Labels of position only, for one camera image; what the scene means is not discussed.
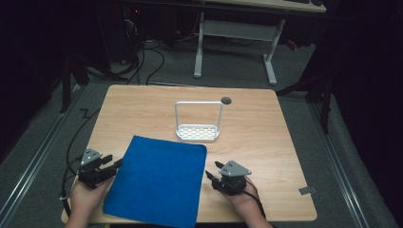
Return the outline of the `dark computer tower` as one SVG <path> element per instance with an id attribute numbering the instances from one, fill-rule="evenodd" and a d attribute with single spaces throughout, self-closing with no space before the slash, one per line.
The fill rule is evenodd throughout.
<path id="1" fill-rule="evenodd" d="M 139 35 L 136 14 L 128 5 L 105 3 L 98 8 L 108 60 L 126 65 L 133 59 Z"/>

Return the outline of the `person's right hand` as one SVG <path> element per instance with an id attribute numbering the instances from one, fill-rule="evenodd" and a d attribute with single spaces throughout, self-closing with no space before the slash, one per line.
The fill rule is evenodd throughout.
<path id="1" fill-rule="evenodd" d="M 248 177 L 246 177 L 246 187 L 243 193 L 234 196 L 224 194 L 223 196 L 230 202 L 241 218 L 251 214 L 261 215 L 257 187 Z"/>

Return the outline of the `white towel rack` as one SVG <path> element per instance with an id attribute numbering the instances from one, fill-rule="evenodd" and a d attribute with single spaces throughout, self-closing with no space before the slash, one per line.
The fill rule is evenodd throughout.
<path id="1" fill-rule="evenodd" d="M 184 123 L 180 124 L 179 107 L 181 105 L 218 105 L 220 112 L 216 124 L 209 123 Z M 175 103 L 176 135 L 182 141 L 190 142 L 214 142 L 220 135 L 221 114 L 223 102 L 205 101 L 181 101 Z"/>

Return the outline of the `blue cloth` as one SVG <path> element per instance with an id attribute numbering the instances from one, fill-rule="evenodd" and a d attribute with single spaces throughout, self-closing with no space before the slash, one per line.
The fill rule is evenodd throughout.
<path id="1" fill-rule="evenodd" d="M 135 136 L 104 203 L 108 215 L 174 228 L 197 222 L 207 149 Z"/>

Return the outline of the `person's left hand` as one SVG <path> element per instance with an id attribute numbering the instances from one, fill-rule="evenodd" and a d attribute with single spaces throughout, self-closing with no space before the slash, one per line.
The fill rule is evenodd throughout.
<path id="1" fill-rule="evenodd" d="M 103 195 L 113 178 L 103 181 L 95 189 L 88 188 L 84 183 L 77 181 L 70 196 L 70 219 L 89 220 L 92 213 L 100 205 Z"/>

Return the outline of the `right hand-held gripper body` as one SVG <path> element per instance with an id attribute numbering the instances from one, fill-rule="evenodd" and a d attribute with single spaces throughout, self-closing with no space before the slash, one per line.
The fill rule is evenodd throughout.
<path id="1" fill-rule="evenodd" d="M 251 175 L 252 171 L 240 165 L 236 161 L 228 161 L 222 169 L 220 183 L 215 184 L 216 190 L 223 194 L 234 196 L 243 192 L 246 187 L 246 176 Z"/>

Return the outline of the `white-legged desk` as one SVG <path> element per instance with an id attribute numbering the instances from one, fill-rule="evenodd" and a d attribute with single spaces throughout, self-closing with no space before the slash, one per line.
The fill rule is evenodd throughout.
<path id="1" fill-rule="evenodd" d="M 316 15 L 326 12 L 322 0 L 193 0 L 201 7 L 240 7 L 242 10 L 273 10 L 279 13 L 307 13 Z M 268 42 L 267 52 L 262 55 L 269 84 L 275 86 L 277 78 L 272 65 L 278 40 L 282 34 L 286 19 L 281 16 L 271 25 L 256 23 L 231 22 L 226 19 L 206 19 L 206 10 L 199 14 L 198 49 L 196 52 L 194 77 L 202 76 L 203 40 L 205 36 L 234 38 L 250 41 Z"/>

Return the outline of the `black metal stand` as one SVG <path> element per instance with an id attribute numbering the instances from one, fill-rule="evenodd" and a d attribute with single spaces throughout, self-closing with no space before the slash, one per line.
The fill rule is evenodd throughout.
<path id="1" fill-rule="evenodd" d="M 307 103 L 321 102 L 319 124 L 325 133 L 329 133 L 328 119 L 330 113 L 330 101 L 335 73 L 331 66 L 313 68 L 307 67 L 301 79 L 284 89 L 276 92 L 278 96 L 284 96 L 293 91 L 306 91 L 305 100 Z"/>
<path id="2" fill-rule="evenodd" d="M 84 58 L 80 55 L 72 54 L 63 62 L 62 73 L 62 113 L 66 113 L 71 103 L 71 78 L 74 78 L 79 86 L 86 86 L 89 78 L 86 73 Z"/>

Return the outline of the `aluminium floor rail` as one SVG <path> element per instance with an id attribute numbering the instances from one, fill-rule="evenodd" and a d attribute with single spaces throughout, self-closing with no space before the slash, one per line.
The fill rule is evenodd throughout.
<path id="1" fill-rule="evenodd" d="M 311 115 L 314 118 L 320 137 L 325 144 L 325 152 L 329 158 L 330 165 L 333 169 L 337 184 L 352 216 L 356 228 L 370 228 L 369 223 L 362 211 L 361 205 L 356 196 L 355 190 L 349 181 L 344 167 L 336 153 L 336 149 L 332 143 L 331 137 L 321 126 L 320 114 L 315 104 L 307 104 Z"/>
<path id="2" fill-rule="evenodd" d="M 57 86 L 50 101 L 29 121 L 28 128 L 0 164 L 0 228 L 9 225 L 48 156 L 71 106 L 84 89 L 84 85 L 75 85 L 70 104 L 63 109 L 62 87 Z"/>

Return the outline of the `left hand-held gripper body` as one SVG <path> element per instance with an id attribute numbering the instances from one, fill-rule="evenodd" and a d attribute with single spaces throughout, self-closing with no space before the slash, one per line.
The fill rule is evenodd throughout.
<path id="1" fill-rule="evenodd" d="M 82 157 L 78 171 L 78 181 L 84 183 L 89 188 L 96 188 L 98 184 L 112 178 L 115 175 L 115 168 L 111 166 L 101 168 L 103 154 L 87 148 Z"/>

